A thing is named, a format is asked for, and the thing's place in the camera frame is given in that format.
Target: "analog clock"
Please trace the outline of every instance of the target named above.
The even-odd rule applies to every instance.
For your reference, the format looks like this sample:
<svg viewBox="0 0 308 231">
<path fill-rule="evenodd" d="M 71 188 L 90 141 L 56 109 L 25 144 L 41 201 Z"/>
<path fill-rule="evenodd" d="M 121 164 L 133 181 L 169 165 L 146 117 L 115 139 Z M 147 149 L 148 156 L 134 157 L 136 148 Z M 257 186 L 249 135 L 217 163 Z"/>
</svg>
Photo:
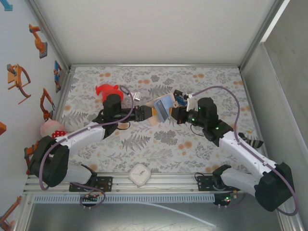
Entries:
<svg viewBox="0 0 308 231">
<path fill-rule="evenodd" d="M 150 176 L 150 170 L 142 164 L 136 164 L 129 173 L 129 178 L 137 185 L 137 187 L 145 185 Z"/>
</svg>

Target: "red object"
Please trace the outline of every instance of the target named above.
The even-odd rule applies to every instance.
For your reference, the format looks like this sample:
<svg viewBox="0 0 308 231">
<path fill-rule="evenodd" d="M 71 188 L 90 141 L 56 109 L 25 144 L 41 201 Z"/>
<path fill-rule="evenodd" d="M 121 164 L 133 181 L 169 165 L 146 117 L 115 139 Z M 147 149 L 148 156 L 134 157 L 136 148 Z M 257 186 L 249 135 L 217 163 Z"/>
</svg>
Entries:
<svg viewBox="0 0 308 231">
<path fill-rule="evenodd" d="M 64 136 L 67 133 L 67 131 L 55 131 L 51 136 L 53 138 L 57 138 L 59 136 Z"/>
<path fill-rule="evenodd" d="M 124 94 L 123 92 L 118 90 L 119 89 L 118 85 L 111 86 L 110 84 L 103 84 L 103 85 L 100 85 L 99 87 L 96 86 L 95 89 L 96 89 L 97 95 L 99 95 L 101 91 L 103 92 L 102 94 L 103 102 L 107 99 L 108 95 L 112 95 L 112 94 L 119 95 L 121 97 L 121 101 L 123 101 Z"/>
</svg>

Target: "white cable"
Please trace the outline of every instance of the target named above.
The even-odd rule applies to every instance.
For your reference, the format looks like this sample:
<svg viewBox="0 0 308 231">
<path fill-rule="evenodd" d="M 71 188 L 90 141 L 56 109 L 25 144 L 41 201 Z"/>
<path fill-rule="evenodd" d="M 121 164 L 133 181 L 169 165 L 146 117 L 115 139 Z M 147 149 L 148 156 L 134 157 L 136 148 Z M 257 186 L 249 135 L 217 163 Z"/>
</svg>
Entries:
<svg viewBox="0 0 308 231">
<path fill-rule="evenodd" d="M 201 219 L 199 219 L 199 218 L 197 218 L 197 217 L 194 217 L 193 215 L 190 215 L 190 214 L 188 214 L 188 213 L 184 213 L 184 212 L 175 210 L 175 209 L 173 209 L 173 208 L 168 208 L 168 207 L 165 207 L 165 206 L 162 206 L 162 205 L 157 205 L 157 204 L 152 204 L 152 203 L 145 203 L 145 202 L 137 202 L 137 204 L 141 204 L 141 205 L 150 205 L 150 206 L 155 206 L 155 207 L 163 208 L 163 209 L 166 209 L 166 210 L 170 210 L 170 211 L 172 211 L 172 212 L 182 214 L 182 215 L 184 215 L 184 216 L 190 217 L 190 218 L 195 219 L 195 220 L 197 220 L 197 221 L 199 221 L 199 222 L 202 222 L 202 223 L 204 223 L 204 224 L 206 224 L 206 225 L 209 225 L 209 226 L 212 226 L 212 227 L 216 228 L 216 225 L 213 225 L 213 224 L 211 224 L 211 223 L 209 223 L 209 222 L 207 222 L 207 221 L 205 221 L 205 220 L 201 220 Z"/>
</svg>

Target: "pink plush toy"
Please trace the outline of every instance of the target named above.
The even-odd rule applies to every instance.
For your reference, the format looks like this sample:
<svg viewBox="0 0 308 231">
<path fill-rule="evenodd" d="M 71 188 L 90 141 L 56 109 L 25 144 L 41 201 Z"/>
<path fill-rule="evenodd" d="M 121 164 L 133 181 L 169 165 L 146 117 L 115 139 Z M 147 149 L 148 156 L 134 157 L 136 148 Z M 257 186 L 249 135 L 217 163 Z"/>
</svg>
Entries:
<svg viewBox="0 0 308 231">
<path fill-rule="evenodd" d="M 64 136 L 67 133 L 64 129 L 64 125 L 48 118 L 48 120 L 40 126 L 40 135 L 42 137 L 50 136 L 52 138 L 57 138 L 59 136 Z"/>
</svg>

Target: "gray leaf pattern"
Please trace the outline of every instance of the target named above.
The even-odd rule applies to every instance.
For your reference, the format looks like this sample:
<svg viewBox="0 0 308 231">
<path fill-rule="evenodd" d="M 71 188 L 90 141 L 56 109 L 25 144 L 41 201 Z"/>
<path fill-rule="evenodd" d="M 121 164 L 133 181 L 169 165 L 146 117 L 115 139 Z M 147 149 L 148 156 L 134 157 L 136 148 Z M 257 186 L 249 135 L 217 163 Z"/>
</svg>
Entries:
<svg viewBox="0 0 308 231">
<path fill-rule="evenodd" d="M 77 67 L 65 102 L 60 122 L 68 132 L 91 122 L 103 108 L 102 96 L 95 92 L 101 84 L 125 85 L 130 91 L 141 92 L 143 105 L 175 89 L 193 93 L 208 86 L 223 85 L 238 98 L 241 114 L 237 130 L 257 139 L 243 82 L 237 68 L 202 67 Z M 225 91 L 212 89 L 197 96 L 212 97 L 219 118 L 231 126 L 237 108 Z M 122 107 L 130 107 L 125 96 Z M 194 127 L 196 133 L 202 133 Z M 129 172 L 136 164 L 146 165 L 153 173 L 212 172 L 223 164 L 248 172 L 234 156 L 204 137 L 194 135 L 189 124 L 178 125 L 169 117 L 165 123 L 151 127 L 148 121 L 131 122 L 128 130 L 116 130 L 107 139 L 92 143 L 71 153 L 69 163 L 85 164 L 97 172 Z"/>
</svg>

